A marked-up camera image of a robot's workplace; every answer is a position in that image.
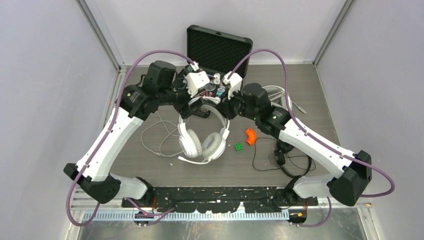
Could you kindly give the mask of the white gaming headset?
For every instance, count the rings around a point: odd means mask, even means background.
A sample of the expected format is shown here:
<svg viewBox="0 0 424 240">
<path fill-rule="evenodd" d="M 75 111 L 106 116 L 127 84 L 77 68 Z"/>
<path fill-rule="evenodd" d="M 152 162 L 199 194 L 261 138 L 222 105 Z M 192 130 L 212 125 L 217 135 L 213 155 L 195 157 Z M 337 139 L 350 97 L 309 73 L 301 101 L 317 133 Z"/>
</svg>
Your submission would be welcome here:
<svg viewBox="0 0 424 240">
<path fill-rule="evenodd" d="M 285 110 L 289 110 L 287 107 L 286 100 L 288 100 L 288 106 L 292 110 L 293 102 L 291 97 L 286 96 L 286 91 L 283 87 L 277 85 L 266 85 L 262 87 L 268 95 L 268 99 L 272 107 L 281 107 Z"/>
</svg>

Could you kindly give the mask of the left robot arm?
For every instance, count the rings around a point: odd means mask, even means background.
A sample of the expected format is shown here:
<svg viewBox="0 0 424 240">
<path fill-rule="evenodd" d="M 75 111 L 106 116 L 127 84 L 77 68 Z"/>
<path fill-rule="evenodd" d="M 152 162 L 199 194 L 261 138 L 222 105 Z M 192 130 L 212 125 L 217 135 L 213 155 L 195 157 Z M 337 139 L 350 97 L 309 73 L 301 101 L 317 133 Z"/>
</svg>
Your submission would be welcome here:
<svg viewBox="0 0 424 240">
<path fill-rule="evenodd" d="M 189 101 L 209 83 L 207 73 L 196 63 L 180 72 L 165 61 L 156 60 L 140 82 L 123 89 L 115 109 L 87 153 L 77 162 L 65 165 L 64 173 L 100 204 L 114 198 L 133 198 L 141 207 L 153 202 L 151 185 L 140 177 L 112 174 L 110 169 L 131 135 L 160 106 L 174 106 L 186 118 L 194 110 Z"/>
</svg>

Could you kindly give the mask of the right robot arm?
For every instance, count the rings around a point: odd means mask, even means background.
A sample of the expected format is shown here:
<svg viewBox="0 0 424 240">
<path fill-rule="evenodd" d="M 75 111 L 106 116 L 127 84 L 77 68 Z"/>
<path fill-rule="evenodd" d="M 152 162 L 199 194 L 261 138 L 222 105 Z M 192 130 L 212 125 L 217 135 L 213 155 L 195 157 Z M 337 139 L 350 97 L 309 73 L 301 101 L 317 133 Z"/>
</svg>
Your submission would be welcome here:
<svg viewBox="0 0 424 240">
<path fill-rule="evenodd" d="M 229 120 L 236 116 L 253 120 L 257 128 L 305 153 L 329 172 L 318 176 L 295 176 L 283 190 L 283 200 L 299 205 L 310 197 L 333 197 L 353 207 L 372 179 L 371 156 L 354 153 L 310 130 L 280 104 L 269 100 L 258 83 L 245 85 L 231 98 L 223 96 L 217 109 Z"/>
</svg>

